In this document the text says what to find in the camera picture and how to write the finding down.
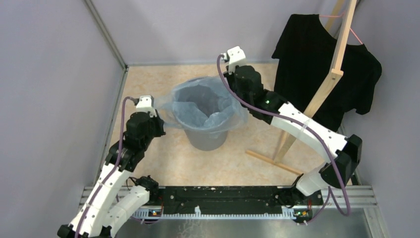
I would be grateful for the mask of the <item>light blue plastic trash bag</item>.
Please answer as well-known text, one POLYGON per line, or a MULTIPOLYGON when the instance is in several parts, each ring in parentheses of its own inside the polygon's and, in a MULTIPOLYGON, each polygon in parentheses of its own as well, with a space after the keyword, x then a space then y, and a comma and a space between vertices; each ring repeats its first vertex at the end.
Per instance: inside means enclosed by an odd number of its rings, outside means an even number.
POLYGON ((154 108, 166 127, 204 133, 234 130, 248 122, 248 111, 218 76, 190 79, 155 98, 154 108))

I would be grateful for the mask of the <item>grey plastic trash bin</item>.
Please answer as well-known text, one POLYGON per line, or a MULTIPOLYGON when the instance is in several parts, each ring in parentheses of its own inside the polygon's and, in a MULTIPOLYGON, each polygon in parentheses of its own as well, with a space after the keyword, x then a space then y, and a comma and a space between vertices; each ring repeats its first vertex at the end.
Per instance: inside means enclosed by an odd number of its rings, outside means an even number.
POLYGON ((227 139, 235 104, 216 77, 196 77, 174 88, 171 106, 189 142, 202 151, 219 148, 227 139))

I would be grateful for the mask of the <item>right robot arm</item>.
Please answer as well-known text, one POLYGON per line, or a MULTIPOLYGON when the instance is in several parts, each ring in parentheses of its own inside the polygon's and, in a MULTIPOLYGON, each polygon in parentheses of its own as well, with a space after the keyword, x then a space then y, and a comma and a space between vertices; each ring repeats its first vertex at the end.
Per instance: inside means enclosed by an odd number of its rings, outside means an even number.
POLYGON ((346 137, 307 117, 286 98, 264 88, 261 75, 250 65, 233 73, 218 70, 228 92, 250 114, 279 128, 314 149, 324 163, 301 174, 289 188, 288 196, 296 204, 304 204, 315 192, 328 188, 344 188, 360 163, 362 139, 346 137))

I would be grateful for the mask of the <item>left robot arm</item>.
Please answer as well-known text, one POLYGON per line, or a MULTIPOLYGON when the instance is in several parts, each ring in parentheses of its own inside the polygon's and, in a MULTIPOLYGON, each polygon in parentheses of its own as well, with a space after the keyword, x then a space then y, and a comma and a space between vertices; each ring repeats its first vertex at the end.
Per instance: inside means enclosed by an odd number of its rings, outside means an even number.
POLYGON ((163 120, 155 109, 133 113, 123 138, 114 144, 105 160, 98 181, 80 212, 57 231, 60 238, 113 238, 141 206, 158 201, 158 182, 150 176, 135 180, 129 193, 119 202, 117 195, 130 179, 145 151, 156 137, 165 135, 163 120))

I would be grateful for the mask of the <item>black t-shirt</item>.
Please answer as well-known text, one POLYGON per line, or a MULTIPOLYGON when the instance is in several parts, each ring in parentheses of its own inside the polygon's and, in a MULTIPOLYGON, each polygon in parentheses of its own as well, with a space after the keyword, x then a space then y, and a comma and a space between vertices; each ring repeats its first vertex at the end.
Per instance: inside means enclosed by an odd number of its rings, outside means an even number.
MULTIPOLYGON (((274 91, 303 112, 329 73, 337 40, 317 14, 292 14, 272 58, 278 60, 274 91)), ((382 74, 380 62, 365 45, 347 45, 343 76, 313 119, 337 131, 345 113, 370 112, 374 89, 382 74)))

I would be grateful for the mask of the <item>wooden clothes stand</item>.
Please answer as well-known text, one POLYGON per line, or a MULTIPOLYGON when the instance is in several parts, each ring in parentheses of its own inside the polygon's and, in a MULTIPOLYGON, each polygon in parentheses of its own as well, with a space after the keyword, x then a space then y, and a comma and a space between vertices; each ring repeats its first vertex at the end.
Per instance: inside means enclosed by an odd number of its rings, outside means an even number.
MULTIPOLYGON (((332 14, 326 16, 327 18, 329 18, 325 26, 327 30, 331 28, 332 23, 333 23, 333 18, 342 18, 342 23, 341 23, 340 31, 338 34, 334 54, 332 57, 330 70, 327 76, 325 77, 324 81, 322 82, 321 86, 315 93, 314 97, 310 101, 309 105, 304 111, 304 114, 308 117, 313 117, 315 115, 315 113, 318 111, 318 109, 321 107, 321 105, 324 103, 326 98, 329 96, 329 94, 332 92, 334 87, 338 84, 339 80, 344 75, 344 72, 341 70, 342 62, 345 55, 345 50, 346 50, 349 34, 351 33, 354 34, 354 31, 351 29, 351 24, 352 24, 355 8, 357 5, 357 0, 348 1, 346 10, 343 11, 341 15, 338 15, 338 11, 342 8, 343 4, 344 4, 343 0, 338 0, 332 14)), ((282 133, 282 137, 280 140, 278 152, 275 154, 275 157, 273 159, 268 158, 264 155, 261 155, 251 150, 246 150, 245 153, 261 161, 264 161, 266 163, 279 167, 283 170, 291 172, 295 175, 300 175, 303 173, 302 171, 295 169, 293 167, 290 167, 281 162, 282 158, 289 151, 289 149, 291 148, 293 143, 296 141, 296 139, 297 139, 296 137, 284 131, 282 133)))

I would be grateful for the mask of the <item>pink clothes hanger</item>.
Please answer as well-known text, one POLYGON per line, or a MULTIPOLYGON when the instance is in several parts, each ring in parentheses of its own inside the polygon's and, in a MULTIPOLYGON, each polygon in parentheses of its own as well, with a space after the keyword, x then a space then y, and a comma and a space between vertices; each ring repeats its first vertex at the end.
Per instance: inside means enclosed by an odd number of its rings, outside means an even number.
MULTIPOLYGON (((325 17, 325 18, 342 18, 344 16, 344 12, 341 13, 340 15, 319 15, 319 17, 325 17)), ((363 45, 363 42, 360 40, 360 38, 357 36, 357 34, 354 32, 354 30, 352 28, 350 28, 350 32, 353 34, 353 36, 358 40, 358 42, 363 45)))

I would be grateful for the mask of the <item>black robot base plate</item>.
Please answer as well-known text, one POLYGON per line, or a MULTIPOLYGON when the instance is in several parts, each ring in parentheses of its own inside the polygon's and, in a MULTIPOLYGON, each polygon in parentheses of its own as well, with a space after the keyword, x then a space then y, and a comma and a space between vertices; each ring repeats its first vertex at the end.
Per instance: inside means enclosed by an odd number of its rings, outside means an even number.
POLYGON ((163 208, 165 215, 193 214, 199 207, 204 215, 280 214, 287 208, 322 205, 320 191, 309 197, 278 186, 166 186, 151 195, 148 206, 163 208))

